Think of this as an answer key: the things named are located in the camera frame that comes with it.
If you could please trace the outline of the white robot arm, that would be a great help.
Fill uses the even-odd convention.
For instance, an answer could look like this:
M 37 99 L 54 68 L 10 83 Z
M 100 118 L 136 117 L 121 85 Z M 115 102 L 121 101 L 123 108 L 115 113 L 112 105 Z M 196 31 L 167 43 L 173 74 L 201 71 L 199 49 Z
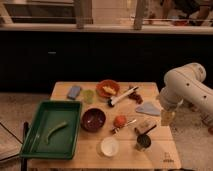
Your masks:
M 213 89 L 203 84 L 206 70 L 199 63 L 189 63 L 169 70 L 164 75 L 165 87 L 158 99 L 162 106 L 161 125 L 169 126 L 175 116 L 175 110 L 183 101 L 188 101 L 200 109 L 206 116 L 206 125 L 213 121 Z

